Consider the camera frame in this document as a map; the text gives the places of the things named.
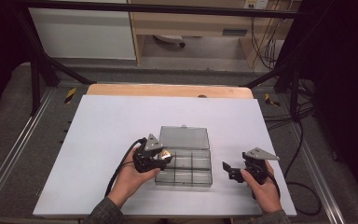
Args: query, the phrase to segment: hand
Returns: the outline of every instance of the hand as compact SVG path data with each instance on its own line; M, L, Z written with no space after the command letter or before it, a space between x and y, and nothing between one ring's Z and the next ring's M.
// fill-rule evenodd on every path
M267 170L274 175L274 170L271 165L269 165L268 161L266 161L266 165ZM253 190L255 198L264 215L282 210L278 191L270 178L267 178L263 185L259 185L246 170L241 169L241 174L246 183L248 183L248 186Z
M115 185L107 197L119 208L132 196L144 182L152 179L159 173L159 168L145 173L139 173L132 162L132 156L136 148L133 148L126 160L123 161L120 173L117 176Z

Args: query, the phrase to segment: yellow and black tape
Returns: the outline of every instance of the yellow and black tape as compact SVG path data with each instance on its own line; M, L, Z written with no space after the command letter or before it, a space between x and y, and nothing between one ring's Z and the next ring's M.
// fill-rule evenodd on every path
M65 97L65 104L69 104L71 103L72 97L74 97L74 94L76 92L76 88L72 88L71 90L68 91L68 94Z
M268 104L268 105L276 105L276 106L281 105L279 102L271 101L271 99L269 99L269 94L268 93L266 93L266 104Z

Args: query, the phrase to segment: floor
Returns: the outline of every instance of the floor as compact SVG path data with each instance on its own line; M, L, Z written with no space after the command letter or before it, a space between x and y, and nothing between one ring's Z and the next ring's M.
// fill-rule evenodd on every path
M250 69L246 57L241 53L239 42L232 38L185 37L186 46L162 43L149 36L145 42L142 64L124 61L79 61L63 60L84 77L99 82L131 83L170 83L195 85L238 86L265 74L268 69L259 63ZM0 223L75 223L71 220L45 220L32 215L40 190L43 189L49 171L57 157L61 143L70 121L76 112L81 95L87 86L74 82L65 74L59 73L62 80L58 88L46 88L50 92L50 101L44 107L43 116L34 129L29 130L27 141L23 145L16 142L21 130L32 119L30 70L27 65L20 66L13 72L13 77L0 102L0 168L15 145L21 145L20 153L10 157L11 165L5 168L9 172L1 177L0 185ZM270 116L287 114L284 107L286 94L276 94L272 89L275 79L252 89L259 100L260 108L266 119ZM76 87L76 94L70 104L63 101L70 89ZM266 93L271 102L266 103ZM300 103L308 101L308 96L301 96ZM304 142L318 168L323 173L331 194L334 196L338 211L344 222L332 221L328 209L313 216L299 213L291 217L294 223L358 223L358 186L345 163L336 162L324 131L321 129L317 114L309 114L302 119ZM289 122L273 128L281 122L267 123L269 134L277 154L282 158L280 165L286 169L296 153L298 139L296 125ZM295 160L287 181L302 183L316 190L312 175L307 165L307 153L302 151ZM318 210L318 201L307 189L290 186L295 206L305 212ZM246 219L236 218L235 223L244 223Z

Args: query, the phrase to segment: open lid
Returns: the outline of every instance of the open lid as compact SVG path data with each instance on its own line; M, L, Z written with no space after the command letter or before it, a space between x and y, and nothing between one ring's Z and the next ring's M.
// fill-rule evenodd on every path
M206 128L162 126L159 142L165 147L181 149L209 149Z

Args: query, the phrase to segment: table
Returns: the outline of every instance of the table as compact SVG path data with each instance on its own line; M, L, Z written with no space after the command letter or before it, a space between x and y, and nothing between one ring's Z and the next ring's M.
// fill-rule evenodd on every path
M228 98L230 93L237 98ZM188 97L199 95L215 98ZM233 167L243 166L241 153L254 147L275 154L258 102L252 98L252 93L245 88L130 84L90 86L76 111L34 215L60 218L86 216L103 198L110 177L132 142L149 133L158 137L161 126L183 124L208 130L212 186L156 186L151 180L127 200L123 213L128 217L260 215L250 189L229 180L222 168L222 161ZM271 165L281 188L282 207L287 215L295 216L296 210L281 168L276 161L272 161Z

